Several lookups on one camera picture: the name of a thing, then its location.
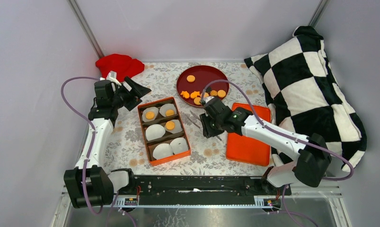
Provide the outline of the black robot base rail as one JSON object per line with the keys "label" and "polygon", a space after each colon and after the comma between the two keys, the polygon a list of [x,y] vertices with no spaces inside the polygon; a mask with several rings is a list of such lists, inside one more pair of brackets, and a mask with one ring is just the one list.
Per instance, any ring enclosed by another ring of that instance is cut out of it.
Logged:
{"label": "black robot base rail", "polygon": [[289,188],[275,188],[251,176],[135,175],[120,195],[139,199],[140,205],[254,205],[256,196],[279,198]]}

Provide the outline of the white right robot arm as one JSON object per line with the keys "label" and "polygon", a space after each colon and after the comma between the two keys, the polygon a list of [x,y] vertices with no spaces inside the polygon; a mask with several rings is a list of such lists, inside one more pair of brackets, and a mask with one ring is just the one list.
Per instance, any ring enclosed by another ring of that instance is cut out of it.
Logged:
{"label": "white right robot arm", "polygon": [[267,121],[261,120],[253,112],[242,107],[234,111],[219,98],[209,96],[202,101],[204,113],[200,115],[203,135],[207,138],[235,133],[258,140],[286,154],[292,161],[281,166],[273,166],[263,175],[261,190],[272,195],[280,187],[302,183],[318,187],[331,163],[330,154],[322,136],[314,133],[306,136],[287,131]]}

